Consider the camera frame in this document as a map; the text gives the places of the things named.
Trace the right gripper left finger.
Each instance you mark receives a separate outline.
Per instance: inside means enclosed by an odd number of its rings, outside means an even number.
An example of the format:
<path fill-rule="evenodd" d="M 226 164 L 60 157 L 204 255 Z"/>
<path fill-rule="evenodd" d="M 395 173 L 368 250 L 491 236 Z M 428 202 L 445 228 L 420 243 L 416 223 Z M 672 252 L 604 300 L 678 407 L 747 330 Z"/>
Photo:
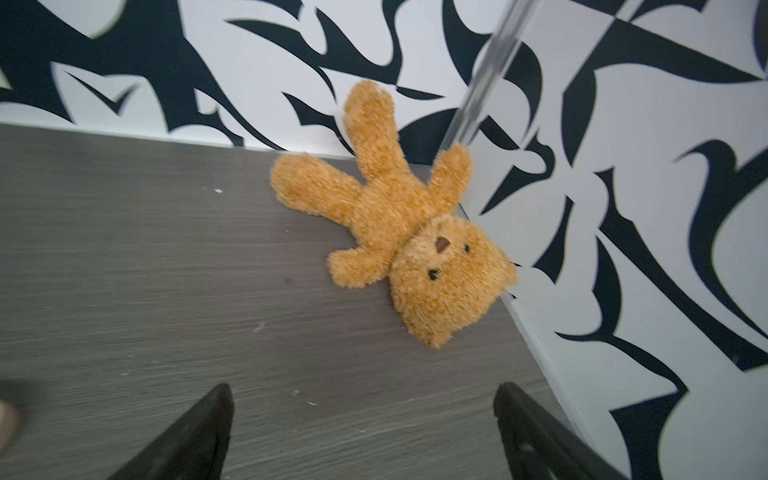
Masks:
<path fill-rule="evenodd" d="M 219 480 L 233 417 L 230 386 L 218 384 L 111 478 Z"/>

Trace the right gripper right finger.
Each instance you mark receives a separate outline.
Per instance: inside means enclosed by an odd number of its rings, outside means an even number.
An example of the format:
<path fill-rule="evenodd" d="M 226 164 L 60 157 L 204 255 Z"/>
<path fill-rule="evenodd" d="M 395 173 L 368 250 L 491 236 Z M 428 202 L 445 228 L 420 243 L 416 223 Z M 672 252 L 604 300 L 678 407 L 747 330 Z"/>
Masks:
<path fill-rule="evenodd" d="M 493 409 L 514 479 L 624 477 L 516 384 L 499 385 Z"/>

